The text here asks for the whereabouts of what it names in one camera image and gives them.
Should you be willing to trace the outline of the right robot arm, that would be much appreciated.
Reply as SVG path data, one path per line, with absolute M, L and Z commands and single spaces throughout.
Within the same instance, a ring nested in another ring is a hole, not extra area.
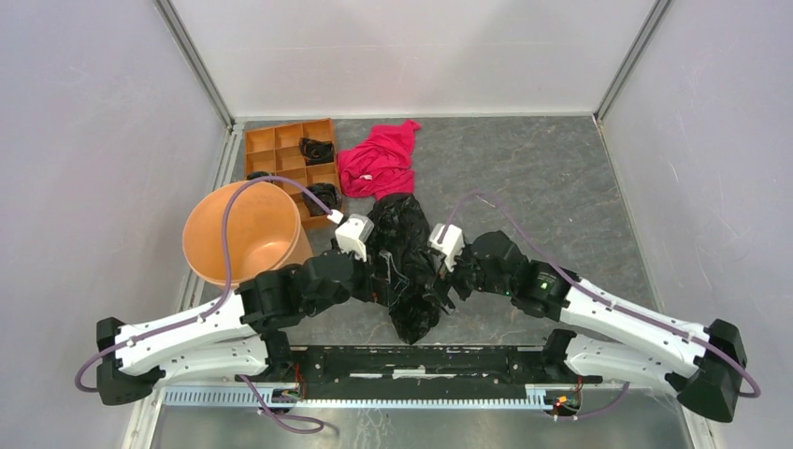
M 552 333 L 540 357 L 553 382 L 570 375 L 621 380 L 673 396 L 692 413 L 733 421 L 747 356 L 739 328 L 705 325 L 644 308 L 575 272 L 530 260 L 502 231 L 465 241 L 455 225 L 438 224 L 428 239 L 444 291 L 506 297 L 524 314 L 571 326 Z

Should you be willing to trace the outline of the orange trash bin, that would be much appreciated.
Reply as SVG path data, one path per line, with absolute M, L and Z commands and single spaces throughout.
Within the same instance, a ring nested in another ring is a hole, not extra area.
M 192 210 L 182 232 L 182 250 L 190 268 L 206 282 L 225 282 L 223 213 L 243 183 L 227 184 L 205 196 Z M 258 182 L 235 200 L 227 223 L 232 285 L 270 269 L 302 264 L 314 256 L 295 201 L 280 187 Z

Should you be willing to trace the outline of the black trash bag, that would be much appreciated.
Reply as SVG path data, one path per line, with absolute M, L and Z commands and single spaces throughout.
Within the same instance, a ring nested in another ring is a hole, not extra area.
M 388 309 L 400 340 L 412 345 L 439 323 L 443 312 L 454 308 L 450 286 L 439 276 L 429 245 L 429 222 L 412 194 L 376 200 L 368 218 L 374 230 L 367 246 L 385 282 L 379 302 Z

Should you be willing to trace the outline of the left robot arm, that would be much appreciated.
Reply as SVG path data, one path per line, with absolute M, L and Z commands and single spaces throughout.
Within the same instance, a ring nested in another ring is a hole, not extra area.
M 118 406 L 190 376 L 282 381 L 294 368 L 293 355 L 281 348 L 282 329 L 350 298 L 389 304 L 391 290 L 406 282 L 388 252 L 360 259 L 330 250 L 264 271 L 188 311 L 140 324 L 103 319 L 96 324 L 96 390 L 103 404 Z

